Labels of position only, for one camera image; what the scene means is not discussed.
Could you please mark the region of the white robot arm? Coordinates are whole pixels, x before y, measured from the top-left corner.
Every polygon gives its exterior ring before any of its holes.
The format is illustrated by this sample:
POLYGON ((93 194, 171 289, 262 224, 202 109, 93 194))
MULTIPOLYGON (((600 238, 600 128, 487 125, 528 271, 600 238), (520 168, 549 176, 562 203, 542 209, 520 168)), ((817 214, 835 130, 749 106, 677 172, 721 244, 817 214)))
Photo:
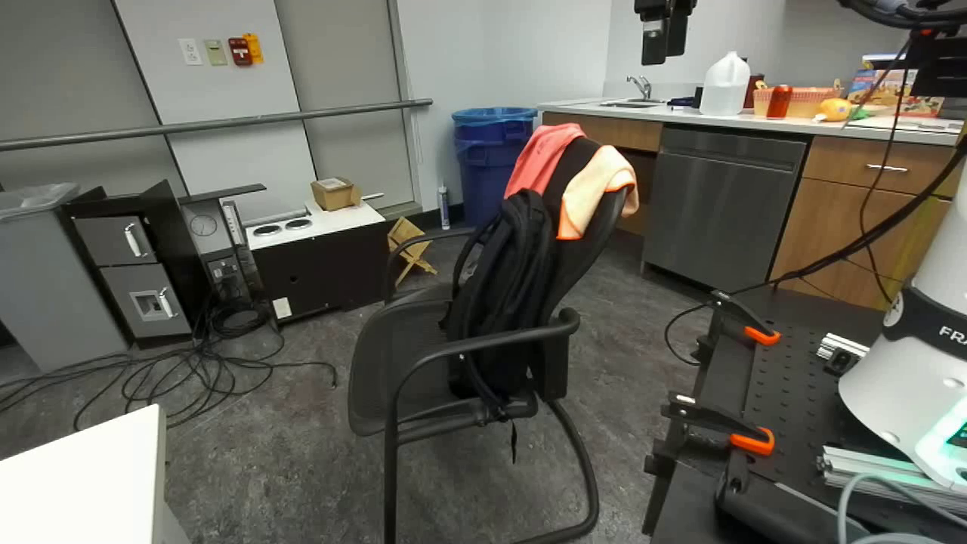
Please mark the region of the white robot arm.
MULTIPOLYGON (((963 10, 950 0, 837 0, 868 21, 910 34, 918 94, 962 98, 952 59, 963 52, 963 10)), ((963 494, 967 450, 967 182, 957 182, 911 282, 892 299, 873 349, 837 381, 848 413, 899 450, 939 491, 963 494)))

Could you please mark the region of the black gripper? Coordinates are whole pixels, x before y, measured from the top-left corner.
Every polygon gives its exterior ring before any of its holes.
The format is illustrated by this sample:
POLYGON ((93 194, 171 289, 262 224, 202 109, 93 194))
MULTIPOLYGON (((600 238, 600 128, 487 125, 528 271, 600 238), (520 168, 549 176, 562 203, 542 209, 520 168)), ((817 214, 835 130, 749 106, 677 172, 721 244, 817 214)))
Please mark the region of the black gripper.
POLYGON ((640 63, 657 66, 685 52, 685 27, 697 0, 634 0, 640 18, 640 63))

